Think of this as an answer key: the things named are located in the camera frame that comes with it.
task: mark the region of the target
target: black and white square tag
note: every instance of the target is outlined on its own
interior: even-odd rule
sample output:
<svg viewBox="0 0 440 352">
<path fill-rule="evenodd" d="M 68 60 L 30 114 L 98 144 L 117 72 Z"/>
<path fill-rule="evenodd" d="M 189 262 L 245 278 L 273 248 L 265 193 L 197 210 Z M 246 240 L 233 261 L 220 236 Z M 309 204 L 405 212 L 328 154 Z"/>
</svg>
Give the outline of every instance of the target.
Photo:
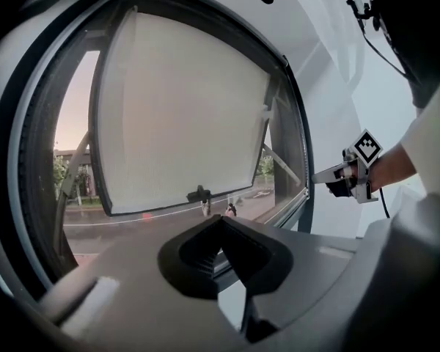
<svg viewBox="0 0 440 352">
<path fill-rule="evenodd" d="M 375 137 L 373 137 L 367 129 L 365 129 L 360 137 L 352 144 L 351 149 L 367 168 L 370 168 L 372 163 L 376 161 L 378 154 L 383 150 Z"/>
</svg>

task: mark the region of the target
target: forearm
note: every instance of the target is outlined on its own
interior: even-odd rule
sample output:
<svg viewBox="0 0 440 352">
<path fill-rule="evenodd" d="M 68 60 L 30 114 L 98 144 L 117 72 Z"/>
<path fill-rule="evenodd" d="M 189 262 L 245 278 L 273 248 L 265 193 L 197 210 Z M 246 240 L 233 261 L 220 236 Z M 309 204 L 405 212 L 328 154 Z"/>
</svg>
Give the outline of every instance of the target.
<svg viewBox="0 0 440 352">
<path fill-rule="evenodd" d="M 372 191 L 397 183 L 416 174 L 416 169 L 401 144 L 379 158 L 370 168 Z"/>
</svg>

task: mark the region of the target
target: white sleeve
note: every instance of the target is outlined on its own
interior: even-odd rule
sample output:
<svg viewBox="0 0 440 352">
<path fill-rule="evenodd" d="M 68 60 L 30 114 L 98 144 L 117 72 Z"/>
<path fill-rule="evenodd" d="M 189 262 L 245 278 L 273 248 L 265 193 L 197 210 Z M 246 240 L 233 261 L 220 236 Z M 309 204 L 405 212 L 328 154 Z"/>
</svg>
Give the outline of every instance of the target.
<svg viewBox="0 0 440 352">
<path fill-rule="evenodd" d="M 440 85 L 401 144 L 428 193 L 440 194 Z"/>
</svg>

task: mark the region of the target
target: white road line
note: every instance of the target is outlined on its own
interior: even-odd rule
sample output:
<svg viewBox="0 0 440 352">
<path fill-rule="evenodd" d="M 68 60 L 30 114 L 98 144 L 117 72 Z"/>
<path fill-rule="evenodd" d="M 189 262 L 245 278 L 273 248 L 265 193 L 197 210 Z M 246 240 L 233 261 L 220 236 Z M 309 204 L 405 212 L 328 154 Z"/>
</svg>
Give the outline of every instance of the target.
<svg viewBox="0 0 440 352">
<path fill-rule="evenodd" d="M 244 193 L 240 193 L 240 194 L 233 194 L 234 197 L 236 196 L 242 196 L 243 194 L 248 194 L 251 193 L 252 191 L 256 191 L 257 189 L 252 189 L 250 191 L 245 191 Z M 226 201 L 228 198 L 223 198 L 223 199 L 219 199 L 218 201 L 212 202 L 212 204 L 214 203 L 219 203 L 222 201 Z M 106 226 L 106 225 L 110 225 L 110 224 L 124 224 L 124 223 L 132 223 L 133 221 L 141 221 L 141 220 L 148 220 L 148 219 L 156 219 L 156 218 L 161 218 L 162 216 L 168 216 L 168 215 L 175 215 L 175 214 L 179 214 L 179 213 L 185 213 L 186 211 L 190 211 L 190 210 L 195 210 L 197 208 L 200 208 L 200 206 L 196 206 L 195 208 L 186 208 L 185 210 L 179 210 L 179 211 L 174 211 L 172 213 L 168 213 L 168 214 L 162 214 L 162 215 L 155 215 L 155 216 L 149 216 L 148 218 L 139 218 L 139 219 L 134 219 L 134 220 L 124 220 L 124 221 L 108 221 L 106 223 L 89 223 L 89 224 L 64 224 L 64 227 L 88 227 L 88 226 Z"/>
</svg>

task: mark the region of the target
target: road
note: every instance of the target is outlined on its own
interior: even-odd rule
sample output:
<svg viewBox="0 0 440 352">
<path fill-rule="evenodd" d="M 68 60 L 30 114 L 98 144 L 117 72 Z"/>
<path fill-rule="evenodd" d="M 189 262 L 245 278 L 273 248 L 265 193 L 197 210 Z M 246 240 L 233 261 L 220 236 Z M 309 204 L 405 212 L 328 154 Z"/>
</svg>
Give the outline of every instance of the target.
<svg viewBox="0 0 440 352">
<path fill-rule="evenodd" d="M 239 191 L 241 197 L 236 205 L 238 216 L 254 220 L 274 207 L 274 190 L 263 184 Z M 223 214 L 227 208 L 225 196 L 212 199 L 211 213 Z M 65 211 L 64 231 L 72 252 L 79 263 L 101 253 L 117 239 L 130 236 L 146 225 L 165 226 L 202 216 L 198 204 L 153 211 L 151 213 L 125 216 L 107 216 L 101 208 L 84 210 L 68 208 Z"/>
</svg>

